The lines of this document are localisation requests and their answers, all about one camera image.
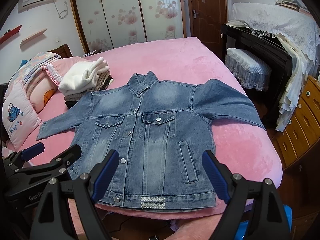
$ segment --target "wall shelf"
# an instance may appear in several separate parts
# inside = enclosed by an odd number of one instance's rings
[[[23,46],[24,44],[26,44],[27,42],[33,40],[34,38],[40,36],[41,34],[43,34],[45,31],[47,30],[47,28],[40,30],[32,35],[30,35],[29,37],[26,37],[25,39],[23,39],[20,43],[20,47]]]
[[[0,44],[5,42],[7,39],[9,39],[10,37],[12,37],[13,35],[15,35],[16,33],[19,32],[19,30],[21,29],[21,26],[18,26],[16,28],[14,28],[13,30],[9,31],[8,33],[6,33],[5,35],[3,35],[1,38],[0,38]]]

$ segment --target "sliding wardrobe door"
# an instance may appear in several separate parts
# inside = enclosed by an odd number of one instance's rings
[[[113,49],[101,0],[76,0],[76,8],[89,50]]]
[[[180,0],[140,0],[148,41],[183,38]]]
[[[145,42],[139,0],[101,0],[114,48]]]

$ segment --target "pink bedsheet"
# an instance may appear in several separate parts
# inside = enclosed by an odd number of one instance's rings
[[[87,59],[97,60],[99,57],[104,57],[109,62],[111,76],[114,78],[114,82],[108,89],[125,85],[134,73],[146,74],[151,70],[159,80],[201,84],[211,78],[219,79],[245,94],[226,66],[195,37],[128,45],[87,57]],[[46,121],[65,111],[67,108],[63,95],[58,91],[39,113],[39,117],[42,121]],[[36,143],[39,128],[40,126],[29,135],[21,149]],[[246,179],[262,181],[266,177],[271,178],[276,187],[279,187],[282,179],[281,161],[265,130],[250,124],[219,120],[213,122],[212,132],[216,144],[216,157],[221,163],[225,163],[232,172],[240,173]],[[45,151],[33,158],[31,162],[34,165],[49,162],[69,147],[73,136],[74,132],[68,131],[40,140],[45,145]],[[224,211],[225,204],[217,199],[217,206],[213,208],[168,214],[129,211],[105,205],[99,207],[131,216],[186,219],[220,214]],[[217,216],[211,217],[213,220],[210,222],[210,231],[212,232],[216,226],[212,223],[217,220]]]

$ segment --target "blue cloth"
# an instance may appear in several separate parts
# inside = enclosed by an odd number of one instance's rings
[[[291,231],[292,210],[291,210],[291,207],[289,207],[287,205],[283,205],[283,207],[284,207],[284,211],[285,211],[285,214],[287,216],[288,223],[289,223],[289,228],[290,228],[290,231]],[[240,223],[240,225],[238,227],[238,231],[237,231],[236,236],[235,236],[235,240],[242,240],[244,238],[244,234],[245,234],[245,231],[247,229],[248,224],[249,224],[249,220]]]
[[[100,203],[157,212],[215,206],[201,155],[215,152],[211,123],[227,118],[263,128],[247,96],[211,79],[190,85],[134,74],[123,87],[87,92],[66,113],[44,122],[37,140],[75,129],[82,155],[68,171],[89,172],[110,149],[120,163]]]
[[[25,60],[25,59],[23,59],[22,61],[21,61],[21,64],[20,64],[20,67],[19,68],[21,68],[25,63],[27,63],[28,62],[28,60]]]

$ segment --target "jacket collar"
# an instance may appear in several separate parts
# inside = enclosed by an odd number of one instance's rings
[[[127,86],[132,91],[132,93],[138,95],[144,90],[151,87],[156,81],[158,81],[158,78],[152,71],[149,71],[147,75],[140,75],[135,73],[130,78]]]

